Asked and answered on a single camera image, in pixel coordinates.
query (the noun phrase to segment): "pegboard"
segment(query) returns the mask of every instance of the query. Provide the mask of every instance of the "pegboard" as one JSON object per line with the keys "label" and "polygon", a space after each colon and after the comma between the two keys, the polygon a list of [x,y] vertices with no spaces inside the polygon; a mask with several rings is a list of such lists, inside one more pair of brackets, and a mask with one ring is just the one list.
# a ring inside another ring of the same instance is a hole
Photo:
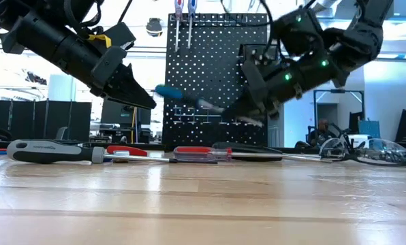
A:
{"label": "pegboard", "polygon": [[[239,22],[262,24],[266,14],[235,14]],[[241,44],[265,44],[267,27],[241,27],[226,14],[198,14],[193,23],[191,47],[187,48],[189,23],[184,16],[175,52],[176,20],[169,15],[166,85],[202,97],[227,108],[243,91],[238,51]],[[171,99],[163,107],[162,143],[175,146],[211,146],[215,142],[238,142],[267,146],[267,124],[263,127],[222,118],[208,110],[195,109]]]}

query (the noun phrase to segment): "green led light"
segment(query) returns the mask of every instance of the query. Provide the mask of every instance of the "green led light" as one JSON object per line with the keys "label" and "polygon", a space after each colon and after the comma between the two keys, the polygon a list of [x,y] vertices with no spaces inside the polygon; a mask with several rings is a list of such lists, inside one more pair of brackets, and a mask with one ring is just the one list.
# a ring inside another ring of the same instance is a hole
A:
{"label": "green led light", "polygon": [[324,67],[327,66],[328,65],[328,60],[321,61],[321,65],[324,66]]}
{"label": "green led light", "polygon": [[292,78],[292,75],[290,73],[285,75],[285,80],[290,80]]}

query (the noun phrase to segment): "hanging screwdriver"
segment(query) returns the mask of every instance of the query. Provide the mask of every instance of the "hanging screwdriver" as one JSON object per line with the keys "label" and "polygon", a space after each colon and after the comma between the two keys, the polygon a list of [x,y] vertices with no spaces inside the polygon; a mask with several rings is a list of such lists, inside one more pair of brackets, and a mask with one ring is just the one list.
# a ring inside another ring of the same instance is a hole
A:
{"label": "hanging screwdriver", "polygon": [[268,159],[269,161],[279,161],[282,159],[297,160],[297,161],[318,161],[330,162],[317,158],[308,158],[301,156],[294,156],[288,154],[275,154],[275,153],[244,153],[232,152],[231,148],[215,149],[211,147],[201,146],[179,146],[174,149],[174,157],[182,161],[231,161],[232,157],[250,158],[250,159]]}
{"label": "hanging screwdriver", "polygon": [[197,10],[197,0],[188,0],[188,19],[189,19],[188,49],[191,48],[192,22],[196,17],[196,10]]}
{"label": "hanging screwdriver", "polygon": [[174,7],[176,8],[176,50],[178,50],[178,28],[183,19],[183,0],[174,0]]}
{"label": "hanging screwdriver", "polygon": [[7,155],[12,160],[28,163],[56,163],[59,161],[90,161],[103,163],[104,159],[156,161],[177,163],[176,159],[141,157],[121,154],[105,154],[103,147],[83,148],[68,146],[52,140],[15,140],[7,146]]}

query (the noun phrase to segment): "wooden table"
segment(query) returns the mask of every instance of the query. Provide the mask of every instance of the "wooden table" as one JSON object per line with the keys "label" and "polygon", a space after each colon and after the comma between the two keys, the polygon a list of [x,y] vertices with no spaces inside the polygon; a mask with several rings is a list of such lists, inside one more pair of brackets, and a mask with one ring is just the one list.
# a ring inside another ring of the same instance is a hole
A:
{"label": "wooden table", "polygon": [[406,244],[406,168],[0,157],[0,244]]}

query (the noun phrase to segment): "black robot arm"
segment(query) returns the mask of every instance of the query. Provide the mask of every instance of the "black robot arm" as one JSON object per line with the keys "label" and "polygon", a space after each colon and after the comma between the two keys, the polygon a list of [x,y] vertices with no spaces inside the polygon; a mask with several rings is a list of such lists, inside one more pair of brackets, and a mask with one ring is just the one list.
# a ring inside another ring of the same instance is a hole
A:
{"label": "black robot arm", "polygon": [[[346,30],[322,30],[310,8],[300,7],[271,26],[270,38],[277,40],[274,55],[263,46],[243,45],[241,69],[247,79],[245,91],[226,116],[276,118],[279,106],[330,80],[345,86],[353,70],[377,58],[383,42],[382,24],[393,0],[358,0],[360,12]],[[280,42],[289,56],[281,54]]]}
{"label": "black robot arm", "polygon": [[[103,31],[96,27],[104,0],[0,0],[3,51],[21,54],[26,48],[85,83],[96,96],[154,108],[156,103],[135,81],[131,65],[122,60],[136,40],[125,23]],[[97,4],[99,13],[82,22]],[[66,26],[74,28],[76,33]]]}

